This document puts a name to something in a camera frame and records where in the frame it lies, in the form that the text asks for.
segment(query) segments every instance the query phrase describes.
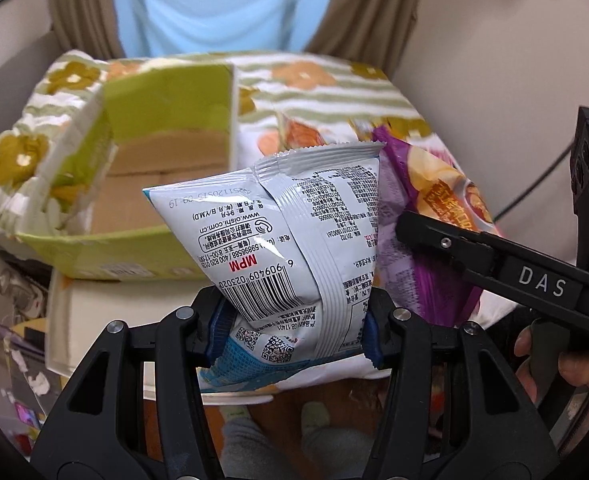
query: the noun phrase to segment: sock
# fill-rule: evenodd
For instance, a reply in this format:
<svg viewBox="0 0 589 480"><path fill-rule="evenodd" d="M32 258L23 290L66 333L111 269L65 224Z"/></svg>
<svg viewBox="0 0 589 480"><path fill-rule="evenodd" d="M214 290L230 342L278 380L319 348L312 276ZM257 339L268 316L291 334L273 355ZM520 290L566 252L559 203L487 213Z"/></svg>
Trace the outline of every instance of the sock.
<svg viewBox="0 0 589 480"><path fill-rule="evenodd" d="M323 402L306 402L301 409L301 434L307 436L330 425L330 414Z"/></svg>
<svg viewBox="0 0 589 480"><path fill-rule="evenodd" d="M235 418L252 418L247 406L219 406L219 412L227 424Z"/></svg>

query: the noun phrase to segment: curtain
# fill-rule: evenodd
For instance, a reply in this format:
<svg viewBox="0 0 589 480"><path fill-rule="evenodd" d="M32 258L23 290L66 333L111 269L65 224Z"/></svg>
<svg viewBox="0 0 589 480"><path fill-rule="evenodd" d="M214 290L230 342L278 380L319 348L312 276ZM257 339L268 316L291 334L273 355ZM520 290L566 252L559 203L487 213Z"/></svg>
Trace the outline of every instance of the curtain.
<svg viewBox="0 0 589 480"><path fill-rule="evenodd" d="M113 0L48 0L52 27L64 49L98 59L123 57Z"/></svg>
<svg viewBox="0 0 589 480"><path fill-rule="evenodd" d="M417 21L418 0L330 0L307 49L372 64L392 76Z"/></svg>
<svg viewBox="0 0 589 480"><path fill-rule="evenodd" d="M329 0L114 0L128 57L301 51Z"/></svg>

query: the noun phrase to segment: brown curtain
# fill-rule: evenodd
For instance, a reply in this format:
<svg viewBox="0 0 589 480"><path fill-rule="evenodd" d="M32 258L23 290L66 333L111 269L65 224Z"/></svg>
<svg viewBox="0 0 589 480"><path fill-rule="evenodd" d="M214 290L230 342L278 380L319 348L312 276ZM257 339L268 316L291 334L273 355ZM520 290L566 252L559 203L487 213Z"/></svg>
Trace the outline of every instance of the brown curtain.
<svg viewBox="0 0 589 480"><path fill-rule="evenodd" d="M330 0L306 50L372 64L392 77L417 21L418 0Z"/></svg>
<svg viewBox="0 0 589 480"><path fill-rule="evenodd" d="M64 49L78 48L97 59L124 57L113 0L48 0L54 29Z"/></svg>

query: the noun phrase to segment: window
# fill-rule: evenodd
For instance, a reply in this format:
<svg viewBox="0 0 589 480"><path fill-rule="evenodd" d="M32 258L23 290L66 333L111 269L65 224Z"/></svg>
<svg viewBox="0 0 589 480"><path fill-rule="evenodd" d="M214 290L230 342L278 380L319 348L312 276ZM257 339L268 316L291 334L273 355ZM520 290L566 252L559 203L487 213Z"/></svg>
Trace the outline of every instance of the window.
<svg viewBox="0 0 589 480"><path fill-rule="evenodd" d="M329 0L114 0L128 57L300 51Z"/></svg>

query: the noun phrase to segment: cable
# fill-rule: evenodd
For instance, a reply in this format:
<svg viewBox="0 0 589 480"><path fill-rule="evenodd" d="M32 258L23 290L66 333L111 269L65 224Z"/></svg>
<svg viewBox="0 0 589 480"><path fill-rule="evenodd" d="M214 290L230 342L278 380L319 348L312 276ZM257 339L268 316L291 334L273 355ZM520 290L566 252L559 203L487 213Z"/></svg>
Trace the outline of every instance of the cable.
<svg viewBox="0 0 589 480"><path fill-rule="evenodd" d="M526 198L528 198L528 196L530 196L530 194L532 193L532 191L534 191L535 189L537 189L540 184L549 177L549 174L552 173L552 171L554 171L561 162L563 162L563 159L566 158L569 153L572 151L572 147L574 146L574 141L572 141L572 143L565 149L563 150L563 153L561 153L556 159L555 161L548 167L547 170L545 170L541 176L535 180L530 187L528 187L528 189L526 189L524 192L522 192L518 197L516 197L512 202L510 202L507 206L505 206L503 209L501 209L501 211L495 216L495 222L498 222L501 218L503 218L505 215L507 215L508 213L510 213L510 211L512 209L514 209L516 206L518 206L521 202L523 202L523 200L525 200Z"/></svg>
<svg viewBox="0 0 589 480"><path fill-rule="evenodd" d="M588 397L587 401L585 402L585 406L581 410L581 413L577 416L576 420L572 423L572 428L570 429L569 433L563 439L563 443L559 447L559 455L563 454L563 452L567 449L567 446L569 446L569 444L572 442L572 439L574 439L575 435L577 434L577 431L579 430L579 428L581 427L581 425L585 421L585 418L587 417L588 413L589 413L589 397Z"/></svg>

